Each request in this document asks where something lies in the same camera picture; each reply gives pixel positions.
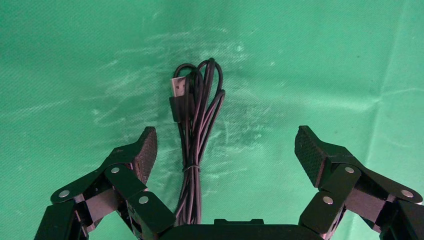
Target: usb connector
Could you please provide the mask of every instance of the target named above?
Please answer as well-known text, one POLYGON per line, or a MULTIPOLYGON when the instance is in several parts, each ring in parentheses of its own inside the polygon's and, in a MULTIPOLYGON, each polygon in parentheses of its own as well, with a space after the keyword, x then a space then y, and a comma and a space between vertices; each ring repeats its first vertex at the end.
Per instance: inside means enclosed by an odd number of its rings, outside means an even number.
POLYGON ((172 91, 174 97, 180 97, 184 95, 186 89, 186 77, 175 77, 171 79, 172 91))
POLYGON ((173 120, 177 123, 189 121, 195 111, 193 94, 189 93, 188 97, 185 96, 186 79, 187 77, 185 76, 171 79, 173 97, 169 98, 169 103, 171 105, 173 120), (188 109, 186 109, 186 100, 188 100, 188 109))

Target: metal connector end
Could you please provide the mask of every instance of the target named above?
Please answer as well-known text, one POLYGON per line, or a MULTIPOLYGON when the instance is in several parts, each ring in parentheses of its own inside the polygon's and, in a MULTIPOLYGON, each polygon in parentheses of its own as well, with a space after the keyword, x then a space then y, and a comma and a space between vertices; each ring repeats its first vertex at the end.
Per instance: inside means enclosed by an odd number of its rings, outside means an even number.
POLYGON ((186 87, 186 77, 180 76, 171 79, 172 91, 174 97, 180 97, 184 95, 184 90, 186 87))

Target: usb cable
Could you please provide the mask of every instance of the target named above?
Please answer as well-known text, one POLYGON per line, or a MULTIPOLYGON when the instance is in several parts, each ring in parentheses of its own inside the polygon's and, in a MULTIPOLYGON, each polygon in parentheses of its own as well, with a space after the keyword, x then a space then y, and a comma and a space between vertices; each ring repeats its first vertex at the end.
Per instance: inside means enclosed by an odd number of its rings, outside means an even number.
POLYGON ((213 58, 202 61, 197 67, 184 63, 175 70, 171 83, 173 97, 169 98, 169 102, 181 137, 184 175, 175 210, 175 225, 200 224, 202 219, 200 163, 212 127, 224 102, 223 72, 213 58), (190 70, 190 73, 180 76, 183 70, 190 70), (210 101, 215 70, 218 73, 218 84, 215 95, 210 101))

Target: silver screw head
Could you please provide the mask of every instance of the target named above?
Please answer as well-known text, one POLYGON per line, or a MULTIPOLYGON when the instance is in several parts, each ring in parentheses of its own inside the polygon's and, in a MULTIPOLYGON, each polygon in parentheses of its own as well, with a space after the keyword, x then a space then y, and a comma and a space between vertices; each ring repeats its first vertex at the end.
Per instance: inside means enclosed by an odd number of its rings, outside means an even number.
POLYGON ((345 167, 344 168, 344 170, 346 170, 346 172, 348 172, 348 173, 350 173, 350 174, 353 174, 354 172, 355 172, 355 170, 353 169, 353 168, 351 168, 351 167, 345 167))
POLYGON ((140 197, 140 199, 138 200, 138 202, 140 203, 140 204, 145 204, 145 203, 147 203, 149 201, 149 198, 147 197, 147 196, 142 196, 142 197, 140 197))
POLYGON ((111 173, 116 174, 117 172, 119 172, 119 167, 114 167, 112 168, 112 170, 110 170, 111 173))
POLYGON ((59 198, 64 198, 66 196, 69 195, 69 191, 68 190, 63 190, 59 193, 59 198))
POLYGON ((408 191, 408 190, 402 190, 402 191, 400 191, 405 197, 408 197, 408 198, 413 198, 414 197, 414 195, 412 194, 412 192, 410 192, 410 191, 408 191))
POLYGON ((326 203, 328 205, 333 204, 333 199, 331 197, 329 197, 329 196, 323 197, 322 200, 324 201, 324 203, 326 203))

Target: green cloth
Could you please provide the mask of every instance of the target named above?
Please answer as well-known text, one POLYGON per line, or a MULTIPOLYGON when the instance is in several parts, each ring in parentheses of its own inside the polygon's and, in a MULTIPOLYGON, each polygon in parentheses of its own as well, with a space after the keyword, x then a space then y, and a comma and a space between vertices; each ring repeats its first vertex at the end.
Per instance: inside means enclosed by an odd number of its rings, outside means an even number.
MULTIPOLYGON (((181 145, 168 97, 214 57, 225 102, 201 165, 204 224, 296 224, 317 192, 299 125, 424 194, 424 3, 416 0, 3 0, 0 235, 32 239, 50 195, 146 126, 147 183, 173 210, 181 145)), ((91 240, 133 239, 116 213, 91 240)), ((348 212, 335 240, 378 239, 348 212)))

